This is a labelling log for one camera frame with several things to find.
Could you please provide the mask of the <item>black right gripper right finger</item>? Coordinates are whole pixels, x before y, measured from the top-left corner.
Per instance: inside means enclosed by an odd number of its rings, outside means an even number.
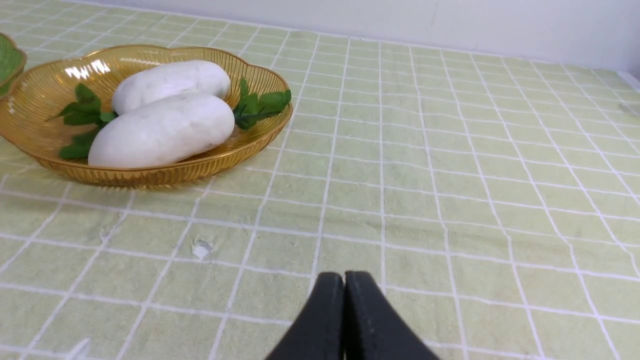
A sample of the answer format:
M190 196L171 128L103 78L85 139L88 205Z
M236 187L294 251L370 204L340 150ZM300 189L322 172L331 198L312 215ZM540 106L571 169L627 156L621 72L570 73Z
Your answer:
M345 280L343 344L347 360L438 360L370 273L348 271Z

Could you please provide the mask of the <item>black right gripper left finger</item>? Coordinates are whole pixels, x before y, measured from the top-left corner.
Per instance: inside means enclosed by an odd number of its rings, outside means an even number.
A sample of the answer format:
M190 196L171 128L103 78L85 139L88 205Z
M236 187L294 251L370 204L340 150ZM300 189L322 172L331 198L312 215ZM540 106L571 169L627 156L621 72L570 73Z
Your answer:
M342 360L345 285L340 274L318 274L301 312L268 360Z

